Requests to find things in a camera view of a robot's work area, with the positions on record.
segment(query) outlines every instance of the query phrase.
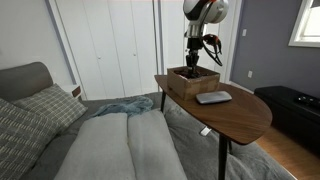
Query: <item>gray headboard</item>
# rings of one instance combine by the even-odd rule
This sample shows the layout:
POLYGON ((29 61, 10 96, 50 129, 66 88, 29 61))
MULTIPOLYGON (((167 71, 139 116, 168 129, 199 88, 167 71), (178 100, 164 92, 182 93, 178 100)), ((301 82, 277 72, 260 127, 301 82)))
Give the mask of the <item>gray headboard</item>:
POLYGON ((51 75, 41 62, 0 70, 0 97, 6 101, 31 96, 52 84, 51 75))

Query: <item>black ottoman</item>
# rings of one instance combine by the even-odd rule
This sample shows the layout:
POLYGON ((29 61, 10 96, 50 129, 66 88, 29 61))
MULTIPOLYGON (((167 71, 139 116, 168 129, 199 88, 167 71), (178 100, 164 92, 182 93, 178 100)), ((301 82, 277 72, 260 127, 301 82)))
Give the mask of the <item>black ottoman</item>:
POLYGON ((320 154, 320 108, 298 101, 311 96, 283 86, 257 88, 254 94, 271 109, 274 127, 320 154))

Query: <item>blue blanket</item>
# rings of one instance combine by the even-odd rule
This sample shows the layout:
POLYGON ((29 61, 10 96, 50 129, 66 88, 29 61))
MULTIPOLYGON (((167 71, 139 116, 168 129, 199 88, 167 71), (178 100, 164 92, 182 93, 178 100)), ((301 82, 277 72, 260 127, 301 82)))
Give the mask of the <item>blue blanket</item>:
POLYGON ((130 117, 150 111, 152 106, 153 102, 151 99, 145 96, 137 96, 136 98, 127 99, 119 103, 101 106, 96 113, 89 117, 103 116, 109 113, 127 113, 128 117, 130 117))

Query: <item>window frame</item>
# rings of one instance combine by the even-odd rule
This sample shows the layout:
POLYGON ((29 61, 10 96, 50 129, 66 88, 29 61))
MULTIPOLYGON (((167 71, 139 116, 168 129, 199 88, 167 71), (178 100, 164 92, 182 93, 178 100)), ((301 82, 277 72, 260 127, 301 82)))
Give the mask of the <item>window frame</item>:
POLYGON ((301 32, 304 30, 305 21, 308 18, 308 9, 311 7, 313 0, 302 0, 298 17, 294 25, 289 46, 300 46, 300 47, 320 47, 320 42, 302 40, 300 38, 301 32))

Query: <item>wooden box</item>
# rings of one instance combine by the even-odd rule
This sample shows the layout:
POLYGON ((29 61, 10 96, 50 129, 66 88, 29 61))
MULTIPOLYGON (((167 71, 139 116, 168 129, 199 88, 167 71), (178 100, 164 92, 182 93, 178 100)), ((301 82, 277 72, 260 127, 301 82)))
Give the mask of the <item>wooden box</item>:
POLYGON ((200 74, 207 74, 195 79, 187 79, 175 73, 175 71, 187 71, 187 67, 168 68, 168 86, 177 93, 183 100, 196 97, 197 94, 213 92, 218 89, 220 74, 209 69, 198 66, 200 74))

